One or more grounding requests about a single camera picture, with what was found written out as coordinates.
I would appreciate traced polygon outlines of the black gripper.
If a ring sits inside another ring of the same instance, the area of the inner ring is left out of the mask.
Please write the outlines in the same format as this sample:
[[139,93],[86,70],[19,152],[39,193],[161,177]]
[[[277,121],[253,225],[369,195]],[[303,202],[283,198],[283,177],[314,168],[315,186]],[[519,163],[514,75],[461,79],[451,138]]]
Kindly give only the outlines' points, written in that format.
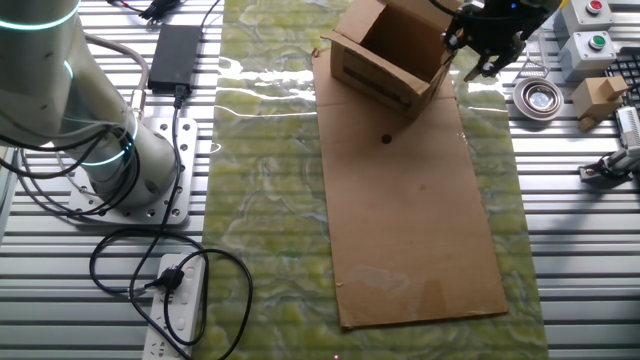
[[[466,1],[452,18],[452,30],[442,34],[449,54],[464,46],[481,57],[464,77],[470,82],[479,76],[494,77],[495,64],[514,62],[524,49],[526,39],[543,22],[543,6],[521,0],[489,0],[482,6]],[[497,56],[492,62],[490,57]]]

